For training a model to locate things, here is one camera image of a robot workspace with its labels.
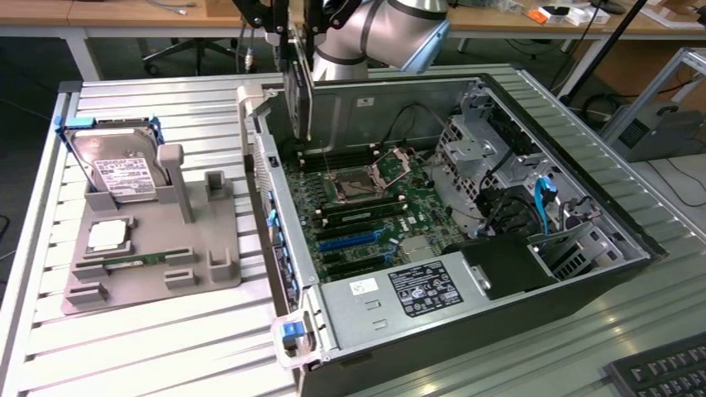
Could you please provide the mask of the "black keyboard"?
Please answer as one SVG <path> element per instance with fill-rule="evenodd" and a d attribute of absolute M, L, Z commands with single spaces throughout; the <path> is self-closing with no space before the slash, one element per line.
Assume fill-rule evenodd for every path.
<path fill-rule="evenodd" d="M 620 397 L 706 397 L 706 345 L 664 345 L 607 364 Z"/>

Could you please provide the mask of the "black stand pole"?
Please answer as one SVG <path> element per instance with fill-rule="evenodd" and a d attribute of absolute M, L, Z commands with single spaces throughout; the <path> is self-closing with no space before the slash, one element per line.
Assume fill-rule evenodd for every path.
<path fill-rule="evenodd" d="M 600 62 L 606 58 L 610 50 L 612 49 L 616 41 L 622 37 L 623 33 L 626 32 L 626 29 L 630 27 L 632 20 L 639 14 L 639 11 L 647 4 L 648 0 L 636 0 L 631 9 L 626 13 L 620 24 L 615 28 L 611 36 L 602 42 L 602 45 L 596 48 L 596 51 L 594 53 L 594 57 L 591 58 L 591 61 L 588 64 L 586 64 L 584 68 L 582 69 L 582 74 L 576 76 L 575 82 L 572 83 L 571 87 L 563 87 L 558 99 L 564 105 L 570 105 L 572 102 L 572 99 L 575 98 L 576 94 L 582 90 L 583 85 L 587 83 L 590 76 L 598 69 L 598 66 L 600 65 Z"/>

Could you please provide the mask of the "graphics card with metal bracket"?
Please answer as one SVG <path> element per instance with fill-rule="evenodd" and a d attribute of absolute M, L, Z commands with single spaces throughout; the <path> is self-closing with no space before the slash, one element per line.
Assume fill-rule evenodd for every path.
<path fill-rule="evenodd" d="M 275 33 L 265 34 L 273 46 L 276 69 L 283 73 L 283 93 L 293 136 L 311 140 L 311 117 L 315 83 L 307 57 L 304 36 L 293 22 L 279 26 Z"/>

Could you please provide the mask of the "silver metal disk bay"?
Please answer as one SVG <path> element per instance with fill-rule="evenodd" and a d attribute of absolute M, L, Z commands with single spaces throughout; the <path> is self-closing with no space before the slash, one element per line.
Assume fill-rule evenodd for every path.
<path fill-rule="evenodd" d="M 499 134 L 482 120 L 449 118 L 429 159 L 428 175 L 443 205 L 461 232 L 472 236 L 484 218 L 475 199 L 484 189 L 504 192 L 516 187 L 532 197 L 539 171 L 550 166 L 543 153 L 516 155 Z"/>

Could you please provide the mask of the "white paper sheet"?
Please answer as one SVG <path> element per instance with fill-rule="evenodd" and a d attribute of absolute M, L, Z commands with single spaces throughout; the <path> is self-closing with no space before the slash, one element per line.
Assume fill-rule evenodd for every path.
<path fill-rule="evenodd" d="M 692 8 L 683 8 L 679 12 L 674 12 L 667 7 L 647 5 L 640 9 L 640 13 L 668 29 L 706 29 L 706 22 L 700 23 L 698 21 L 700 16 Z"/>

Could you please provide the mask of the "green RAM stick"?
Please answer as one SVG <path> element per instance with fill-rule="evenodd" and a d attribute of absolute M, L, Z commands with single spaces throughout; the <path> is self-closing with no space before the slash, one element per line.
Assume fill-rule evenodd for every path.
<path fill-rule="evenodd" d="M 145 256 L 128 256 L 122 258 L 112 258 L 104 261 L 106 269 L 122 269 L 147 265 L 159 265 L 165 262 L 165 256 L 161 254 Z"/>

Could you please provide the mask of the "green motherboard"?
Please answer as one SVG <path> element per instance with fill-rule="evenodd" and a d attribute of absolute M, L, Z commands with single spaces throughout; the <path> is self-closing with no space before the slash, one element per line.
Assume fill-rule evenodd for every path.
<path fill-rule="evenodd" d="M 321 282 L 332 282 L 364 273 L 383 270 L 413 261 L 401 252 L 400 241 L 408 237 L 425 236 L 437 255 L 441 249 L 465 238 L 451 218 L 451 208 L 443 205 L 428 175 L 429 164 L 419 151 L 409 146 L 369 146 L 361 151 L 327 152 L 331 173 L 369 166 L 393 147 L 409 156 L 411 172 L 372 199 L 403 195 L 407 199 L 404 214 L 355 223 L 343 227 L 323 227 L 316 210 L 343 204 L 332 202 L 332 189 L 321 152 L 296 153 L 284 165 L 289 194 L 299 217 L 305 247 L 313 262 L 313 269 Z M 371 244 L 319 252 L 321 242 L 383 231 L 379 240 Z"/>

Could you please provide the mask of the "grey computer box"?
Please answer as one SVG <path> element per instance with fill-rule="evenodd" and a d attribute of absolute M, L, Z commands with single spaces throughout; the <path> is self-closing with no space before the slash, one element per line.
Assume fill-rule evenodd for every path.
<path fill-rule="evenodd" d="M 611 147 L 628 163 L 706 153 L 706 114 L 674 102 L 647 105 Z"/>

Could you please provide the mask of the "blue expansion slot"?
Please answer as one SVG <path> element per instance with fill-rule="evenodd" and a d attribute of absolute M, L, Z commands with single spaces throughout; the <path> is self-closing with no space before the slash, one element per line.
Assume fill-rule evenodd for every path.
<path fill-rule="evenodd" d="M 359 234 L 356 236 L 344 237 L 337 240 L 321 242 L 317 246 L 319 252 L 329 252 L 348 247 L 361 246 L 376 242 L 383 234 L 381 230 Z"/>

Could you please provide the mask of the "wooden desk with white frame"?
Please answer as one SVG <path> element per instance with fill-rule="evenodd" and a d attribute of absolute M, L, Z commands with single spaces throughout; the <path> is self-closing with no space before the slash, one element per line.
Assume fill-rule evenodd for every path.
<path fill-rule="evenodd" d="M 40 37 L 64 40 L 81 78 L 101 80 L 90 38 L 216 38 L 241 32 L 237 14 L 207 15 L 204 0 L 184 15 L 147 0 L 0 0 L 0 37 Z"/>

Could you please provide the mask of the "aluminium profile frame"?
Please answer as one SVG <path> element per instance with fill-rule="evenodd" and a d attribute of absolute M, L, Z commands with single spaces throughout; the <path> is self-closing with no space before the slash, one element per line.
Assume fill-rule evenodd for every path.
<path fill-rule="evenodd" d="M 660 92 L 666 92 L 666 85 L 676 77 L 682 66 L 688 66 L 695 73 L 690 77 L 690 82 L 686 82 L 680 88 L 676 88 L 676 93 L 671 99 L 675 103 L 683 101 L 690 91 L 699 84 L 706 84 L 706 48 L 691 49 L 690 47 L 683 47 L 678 50 L 632 103 L 623 110 L 619 110 L 607 122 L 607 125 L 600 131 L 600 138 L 607 144 L 612 144 L 616 141 L 636 118 L 639 110 Z"/>

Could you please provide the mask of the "grey power supply unit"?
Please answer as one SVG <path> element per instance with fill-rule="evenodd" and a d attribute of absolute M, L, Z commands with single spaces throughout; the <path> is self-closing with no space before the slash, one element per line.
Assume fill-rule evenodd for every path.
<path fill-rule="evenodd" d="M 373 347 L 490 305 L 459 252 L 321 286 L 341 350 Z"/>

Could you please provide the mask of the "grey parts rack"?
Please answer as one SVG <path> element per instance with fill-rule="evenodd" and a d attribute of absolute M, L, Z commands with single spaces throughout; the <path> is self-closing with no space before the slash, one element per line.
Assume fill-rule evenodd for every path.
<path fill-rule="evenodd" d="M 151 201 L 117 203 L 105 193 L 85 194 L 73 258 L 62 290 L 65 315 L 120 308 L 236 287 L 241 283 L 237 223 L 232 187 L 220 171 L 199 181 L 183 179 L 183 149 L 157 149 L 157 164 L 169 182 Z M 88 234 L 96 222 L 122 219 L 125 243 L 114 250 L 90 251 Z M 104 261 L 161 254 L 165 262 L 106 269 Z"/>

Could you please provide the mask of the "hard disk with blue bracket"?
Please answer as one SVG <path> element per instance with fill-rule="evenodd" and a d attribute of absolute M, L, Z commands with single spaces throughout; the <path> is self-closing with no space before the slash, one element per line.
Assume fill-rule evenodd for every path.
<path fill-rule="evenodd" d="M 92 193 L 108 193 L 117 203 L 156 199 L 156 189 L 169 182 L 156 161 L 157 148 L 164 144 L 156 117 L 72 117 L 57 135 L 82 169 Z"/>

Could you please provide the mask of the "silver CPU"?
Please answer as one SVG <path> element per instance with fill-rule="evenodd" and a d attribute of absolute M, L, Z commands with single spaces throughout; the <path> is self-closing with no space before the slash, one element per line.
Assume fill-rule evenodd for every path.
<path fill-rule="evenodd" d="M 96 222 L 92 224 L 86 247 L 90 251 L 109 251 L 125 243 L 127 222 L 122 219 Z"/>

